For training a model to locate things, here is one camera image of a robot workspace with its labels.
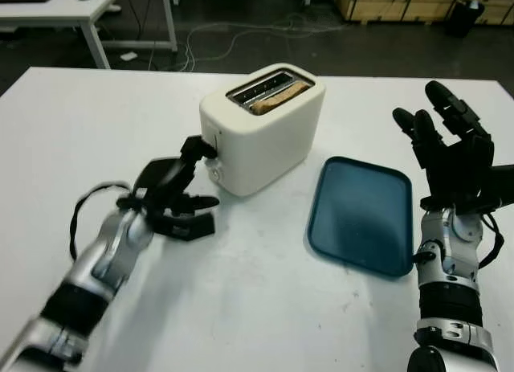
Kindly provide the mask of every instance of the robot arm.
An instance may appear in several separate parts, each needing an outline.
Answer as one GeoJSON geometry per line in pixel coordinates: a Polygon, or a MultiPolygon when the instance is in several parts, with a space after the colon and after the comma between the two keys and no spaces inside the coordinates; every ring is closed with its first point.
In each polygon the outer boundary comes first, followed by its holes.
{"type": "MultiPolygon", "coordinates": [[[[195,215],[195,211],[215,206],[218,200],[190,197],[183,191],[194,177],[195,163],[202,157],[215,157],[216,152],[200,137],[188,138],[181,152],[179,158],[150,162],[133,191],[118,199],[117,210],[104,220],[98,237],[76,259],[41,313],[25,325],[0,358],[0,372],[10,371],[20,362],[37,365],[39,370],[77,366],[89,335],[154,233],[183,240],[214,233],[212,214],[195,215]]],[[[75,209],[71,249],[75,246],[76,214],[86,198],[75,209]]]]}
{"type": "Polygon", "coordinates": [[[426,170],[430,196],[422,199],[422,242],[414,256],[418,269],[421,319],[414,335],[420,347],[410,356],[409,372],[489,372],[499,370],[491,334],[483,328],[478,271],[503,244],[491,213],[514,202],[514,166],[492,166],[494,145],[479,118],[436,81],[426,94],[444,125],[460,141],[445,145],[425,110],[404,109],[394,119],[412,140],[426,170]],[[495,233],[492,252],[479,261],[476,250],[489,216],[495,233]]]}

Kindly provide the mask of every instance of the wooden pallet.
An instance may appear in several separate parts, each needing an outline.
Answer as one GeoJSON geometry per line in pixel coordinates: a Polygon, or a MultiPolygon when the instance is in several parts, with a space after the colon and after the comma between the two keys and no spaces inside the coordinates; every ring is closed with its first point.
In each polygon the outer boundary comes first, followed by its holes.
{"type": "MultiPolygon", "coordinates": [[[[334,0],[343,17],[352,22],[441,22],[457,2],[466,0],[334,0]]],[[[477,23],[512,25],[514,0],[479,0],[485,11],[477,23]]]]}

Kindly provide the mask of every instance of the toaster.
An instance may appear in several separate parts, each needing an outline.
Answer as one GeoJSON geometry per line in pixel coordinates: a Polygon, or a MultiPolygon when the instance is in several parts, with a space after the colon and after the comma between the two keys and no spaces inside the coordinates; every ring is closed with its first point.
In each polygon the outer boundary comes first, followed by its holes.
{"type": "Polygon", "coordinates": [[[211,180],[238,196],[253,194],[308,155],[324,97],[309,72],[273,64],[203,98],[202,137],[218,152],[211,180]]]}

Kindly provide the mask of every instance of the cable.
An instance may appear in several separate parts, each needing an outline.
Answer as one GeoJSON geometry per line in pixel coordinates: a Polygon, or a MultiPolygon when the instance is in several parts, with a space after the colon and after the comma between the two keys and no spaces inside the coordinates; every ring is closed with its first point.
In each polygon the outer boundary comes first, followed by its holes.
{"type": "MultiPolygon", "coordinates": [[[[161,22],[158,22],[157,23],[157,29],[156,29],[156,32],[159,33],[159,29],[161,28],[161,22]]],[[[155,44],[157,43],[157,39],[155,39],[153,41],[153,47],[152,47],[152,53],[150,54],[150,60],[148,62],[148,70],[150,70],[150,66],[152,65],[152,60],[153,60],[153,54],[155,53],[155,44]]]]}
{"type": "Polygon", "coordinates": [[[128,0],[128,4],[130,5],[130,10],[134,14],[134,18],[137,21],[137,36],[136,36],[136,39],[139,39],[141,37],[141,22],[139,21],[139,17],[137,17],[136,9],[134,8],[134,5],[132,4],[132,0],[128,0]]]}
{"type": "Polygon", "coordinates": [[[141,33],[137,36],[137,40],[139,40],[141,38],[141,36],[145,33],[146,19],[148,18],[148,12],[150,9],[150,1],[151,0],[146,0],[146,8],[145,8],[145,15],[143,16],[142,30],[141,30],[141,33]]]}
{"type": "Polygon", "coordinates": [[[111,37],[111,40],[116,40],[116,38],[114,37],[112,32],[102,22],[97,21],[96,25],[98,25],[100,28],[102,28],[102,30],[105,31],[105,33],[107,33],[111,37]]]}
{"type": "Polygon", "coordinates": [[[6,90],[8,89],[9,87],[9,82],[7,81],[7,79],[5,77],[1,77],[0,76],[0,89],[3,90],[3,88],[5,87],[6,90]]]}
{"type": "Polygon", "coordinates": [[[320,34],[320,33],[327,33],[327,32],[331,32],[331,31],[340,31],[341,29],[346,28],[346,27],[347,27],[347,25],[345,25],[345,24],[343,24],[343,25],[339,24],[336,26],[329,26],[329,27],[313,26],[312,22],[307,22],[306,18],[302,14],[298,14],[298,13],[291,13],[285,19],[279,20],[278,22],[274,22],[271,25],[254,25],[254,24],[241,23],[241,22],[213,22],[211,24],[201,25],[201,26],[193,28],[188,33],[187,38],[186,38],[186,52],[185,52],[185,56],[187,58],[186,61],[183,63],[176,63],[172,66],[168,66],[165,70],[169,71],[174,67],[182,66],[182,68],[180,70],[178,70],[178,72],[184,72],[190,66],[190,69],[188,72],[193,72],[194,68],[196,67],[197,61],[215,61],[215,60],[224,59],[232,52],[232,50],[234,49],[234,46],[235,46],[235,41],[239,37],[244,36],[244,35],[249,35],[252,33],[268,33],[270,35],[278,35],[285,39],[304,39],[304,38],[310,37],[312,35],[320,34]],[[295,18],[295,17],[301,19],[300,25],[302,27],[294,26],[295,23],[294,23],[293,18],[295,18]],[[278,23],[284,22],[285,20],[288,21],[288,24],[289,24],[288,26],[283,27],[283,26],[277,25],[278,23]],[[242,28],[250,28],[250,30],[243,31],[243,32],[236,34],[230,41],[230,46],[228,47],[228,49],[225,52],[223,52],[221,55],[212,56],[212,57],[195,58],[194,54],[193,54],[192,46],[191,46],[192,35],[198,31],[202,31],[207,28],[217,27],[217,26],[242,27],[242,28]],[[300,34],[291,35],[291,34],[288,34],[287,32],[298,32],[298,33],[301,33],[301,35],[300,34]]]}
{"type": "Polygon", "coordinates": [[[479,269],[485,268],[488,266],[492,261],[496,259],[496,257],[500,253],[500,249],[505,243],[504,236],[500,233],[500,228],[498,227],[498,223],[496,223],[496,220],[492,216],[491,213],[487,214],[487,217],[489,218],[489,221],[491,224],[489,224],[484,216],[480,216],[480,219],[482,219],[482,222],[485,226],[487,226],[489,229],[491,229],[495,233],[495,243],[491,249],[491,251],[483,258],[483,260],[480,261],[479,269]]]}
{"type": "Polygon", "coordinates": [[[75,209],[73,210],[73,216],[71,217],[70,222],[70,256],[73,262],[77,261],[77,246],[75,242],[75,234],[77,232],[77,224],[79,218],[80,208],[85,204],[89,197],[91,197],[94,193],[107,190],[111,187],[115,187],[122,190],[130,191],[130,186],[125,182],[107,182],[101,183],[98,186],[90,189],[79,201],[75,204],[75,209]]]}

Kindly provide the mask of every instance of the dark floor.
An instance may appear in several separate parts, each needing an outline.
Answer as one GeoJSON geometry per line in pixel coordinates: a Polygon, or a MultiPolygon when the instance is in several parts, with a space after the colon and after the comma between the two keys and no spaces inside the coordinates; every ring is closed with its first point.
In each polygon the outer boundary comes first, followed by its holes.
{"type": "MultiPolygon", "coordinates": [[[[132,0],[143,39],[164,39],[161,0],[132,0]]],[[[138,34],[128,0],[123,12],[100,20],[100,37],[134,39],[138,34]]],[[[465,39],[443,27],[376,23],[345,24],[330,0],[182,0],[173,9],[179,50],[150,51],[123,62],[109,51],[114,68],[162,71],[250,72],[287,61],[317,75],[446,77],[498,80],[514,96],[514,28],[476,27],[465,39]],[[194,56],[185,64],[189,40],[194,56]]],[[[30,29],[0,43],[0,94],[29,66],[94,67],[84,41],[73,30],[30,29]]]]}

